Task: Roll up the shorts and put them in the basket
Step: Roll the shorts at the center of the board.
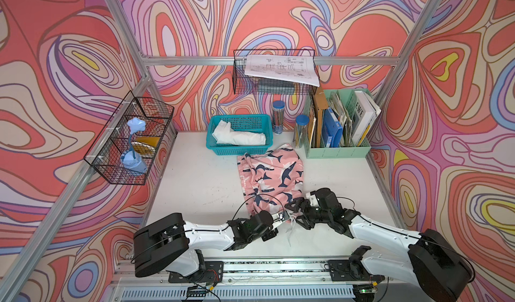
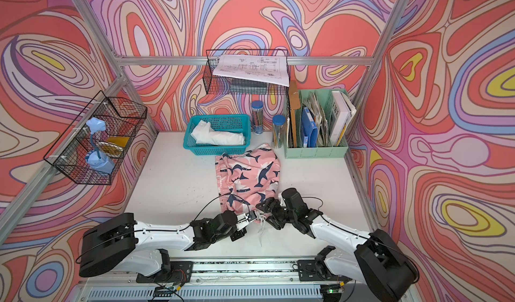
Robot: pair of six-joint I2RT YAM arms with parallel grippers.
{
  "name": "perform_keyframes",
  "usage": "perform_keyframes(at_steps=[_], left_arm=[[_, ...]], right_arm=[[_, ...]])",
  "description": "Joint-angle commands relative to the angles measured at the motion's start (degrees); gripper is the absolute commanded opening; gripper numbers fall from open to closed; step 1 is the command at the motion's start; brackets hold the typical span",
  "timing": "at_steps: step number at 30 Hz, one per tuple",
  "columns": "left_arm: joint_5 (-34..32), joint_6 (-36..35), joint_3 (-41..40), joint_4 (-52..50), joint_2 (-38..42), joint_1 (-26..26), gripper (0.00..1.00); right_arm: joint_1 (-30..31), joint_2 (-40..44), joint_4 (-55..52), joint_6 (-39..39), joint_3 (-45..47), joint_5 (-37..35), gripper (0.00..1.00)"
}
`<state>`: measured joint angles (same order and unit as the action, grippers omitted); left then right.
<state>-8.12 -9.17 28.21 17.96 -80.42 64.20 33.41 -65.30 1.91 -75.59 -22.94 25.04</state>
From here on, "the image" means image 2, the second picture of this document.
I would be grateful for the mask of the pink shark print shorts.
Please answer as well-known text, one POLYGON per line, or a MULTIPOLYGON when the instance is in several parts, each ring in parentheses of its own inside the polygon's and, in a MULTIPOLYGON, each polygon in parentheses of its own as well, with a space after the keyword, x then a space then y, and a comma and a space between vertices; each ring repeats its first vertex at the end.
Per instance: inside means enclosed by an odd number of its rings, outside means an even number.
POLYGON ((240 215, 278 195, 281 163, 269 144, 216 157, 215 172, 222 212, 240 215))

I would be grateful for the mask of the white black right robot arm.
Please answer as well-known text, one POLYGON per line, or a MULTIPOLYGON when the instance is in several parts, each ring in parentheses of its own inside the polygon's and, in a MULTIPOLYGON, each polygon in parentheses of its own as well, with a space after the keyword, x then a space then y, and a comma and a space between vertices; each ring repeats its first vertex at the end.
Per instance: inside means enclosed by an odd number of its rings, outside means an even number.
POLYGON ((310 208, 295 188, 285 190, 279 199, 265 199, 256 208, 276 230, 290 224, 327 243, 312 260, 298 261, 302 281, 357 281, 380 301, 399 301, 420 279, 418 267, 388 233, 381 229, 368 233, 337 223, 320 209, 310 208))

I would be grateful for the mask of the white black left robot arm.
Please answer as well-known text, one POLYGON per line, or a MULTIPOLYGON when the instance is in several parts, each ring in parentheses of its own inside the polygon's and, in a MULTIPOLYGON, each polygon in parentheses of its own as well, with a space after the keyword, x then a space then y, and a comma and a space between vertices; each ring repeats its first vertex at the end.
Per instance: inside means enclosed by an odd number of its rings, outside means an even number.
POLYGON ((225 238, 237 240, 256 218, 253 211, 241 215, 225 211, 185 225, 151 225, 136 221, 133 213, 122 213, 83 234, 76 259, 79 276, 117 271, 137 273, 151 282, 165 281, 173 274, 170 249, 198 251, 225 238))

